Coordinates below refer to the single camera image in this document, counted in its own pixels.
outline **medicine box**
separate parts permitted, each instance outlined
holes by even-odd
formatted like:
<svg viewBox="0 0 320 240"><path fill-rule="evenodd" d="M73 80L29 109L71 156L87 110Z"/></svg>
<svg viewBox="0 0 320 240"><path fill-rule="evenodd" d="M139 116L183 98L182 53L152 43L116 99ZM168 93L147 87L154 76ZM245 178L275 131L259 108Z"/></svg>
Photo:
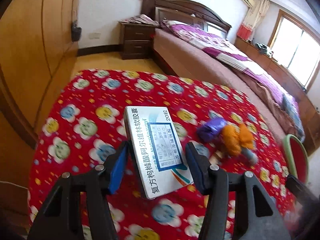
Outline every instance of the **medicine box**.
<svg viewBox="0 0 320 240"><path fill-rule="evenodd" d="M124 125L143 197L153 199L193 182L166 107L127 106Z"/></svg>

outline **light switch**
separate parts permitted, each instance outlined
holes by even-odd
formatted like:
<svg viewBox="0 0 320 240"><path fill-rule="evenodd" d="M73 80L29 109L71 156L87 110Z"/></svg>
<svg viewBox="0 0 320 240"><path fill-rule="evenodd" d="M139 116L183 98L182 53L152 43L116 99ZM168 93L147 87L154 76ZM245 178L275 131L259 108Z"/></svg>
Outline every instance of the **light switch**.
<svg viewBox="0 0 320 240"><path fill-rule="evenodd" d="M89 33L89 40L99 39L101 33Z"/></svg>

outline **baseboard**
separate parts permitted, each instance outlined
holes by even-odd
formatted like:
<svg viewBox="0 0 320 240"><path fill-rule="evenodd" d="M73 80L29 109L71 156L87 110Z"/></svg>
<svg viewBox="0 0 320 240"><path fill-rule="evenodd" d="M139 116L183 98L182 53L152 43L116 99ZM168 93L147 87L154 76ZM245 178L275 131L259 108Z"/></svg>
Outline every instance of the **baseboard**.
<svg viewBox="0 0 320 240"><path fill-rule="evenodd" d="M120 48L121 48L120 44L82 48L82 49L78 49L77 57L85 56L85 55L89 55L89 54L120 51Z"/></svg>

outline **purple bag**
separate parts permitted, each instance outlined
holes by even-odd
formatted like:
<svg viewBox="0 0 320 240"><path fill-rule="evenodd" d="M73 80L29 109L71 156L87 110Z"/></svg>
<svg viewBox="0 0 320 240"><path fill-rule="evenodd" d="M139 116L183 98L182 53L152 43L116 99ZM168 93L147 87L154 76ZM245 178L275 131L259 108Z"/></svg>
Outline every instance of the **purple bag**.
<svg viewBox="0 0 320 240"><path fill-rule="evenodd" d="M197 129L197 134L204 142L211 142L220 134L226 124L226 120L221 117L210 119L206 124Z"/></svg>

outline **bed frame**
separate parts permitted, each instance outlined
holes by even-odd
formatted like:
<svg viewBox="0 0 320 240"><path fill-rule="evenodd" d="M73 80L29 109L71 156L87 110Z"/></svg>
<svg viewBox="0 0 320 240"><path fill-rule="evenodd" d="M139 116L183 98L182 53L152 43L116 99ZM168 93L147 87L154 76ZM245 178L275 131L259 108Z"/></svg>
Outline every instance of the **bed frame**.
<svg viewBox="0 0 320 240"><path fill-rule="evenodd" d="M162 20L176 20L190 25L198 24L201 29L214 31L223 38L231 25L207 6L190 0L143 0L141 13L161 23Z"/></svg>

